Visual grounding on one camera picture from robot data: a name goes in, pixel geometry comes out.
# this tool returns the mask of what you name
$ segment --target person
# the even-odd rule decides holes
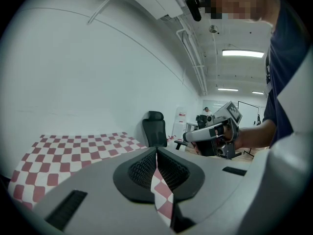
[[[266,22],[272,28],[269,47],[270,82],[263,123],[252,128],[240,128],[235,149],[272,146],[293,132],[288,117],[277,96],[289,83],[304,60],[310,40],[295,13],[284,0],[206,0],[211,11],[227,13],[228,18],[248,22]],[[226,139],[231,132],[224,127]]]
[[[203,110],[203,115],[210,116],[212,115],[212,112],[209,110],[208,107],[205,107],[205,109]]]
[[[258,114],[258,121],[257,121],[256,125],[260,125],[260,124],[262,124],[262,123],[261,123],[261,119],[260,119],[260,114]]]

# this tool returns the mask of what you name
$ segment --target chair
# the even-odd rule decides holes
[[[167,147],[165,121],[161,112],[149,111],[149,118],[142,121],[142,126],[146,133],[149,147]],[[187,146],[185,142],[174,142],[177,143],[176,150],[179,150],[181,145]]]

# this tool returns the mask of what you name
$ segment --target white table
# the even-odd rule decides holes
[[[195,127],[198,127],[198,123],[196,122],[187,122],[186,132],[193,131]]]

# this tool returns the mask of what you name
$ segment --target fluorescent light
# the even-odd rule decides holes
[[[224,89],[224,88],[218,88],[219,91],[231,91],[231,92],[237,92],[238,89]]]
[[[261,95],[263,95],[263,92],[252,92],[252,93],[254,93],[254,94],[261,94]]]
[[[264,52],[240,49],[223,49],[223,56],[263,57]]]

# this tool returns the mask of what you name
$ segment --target red and white checkered pattern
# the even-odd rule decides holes
[[[13,172],[8,191],[32,209],[45,194],[76,171],[104,159],[146,148],[126,132],[89,136],[41,135]],[[173,194],[159,171],[152,180],[156,209],[169,225]]]

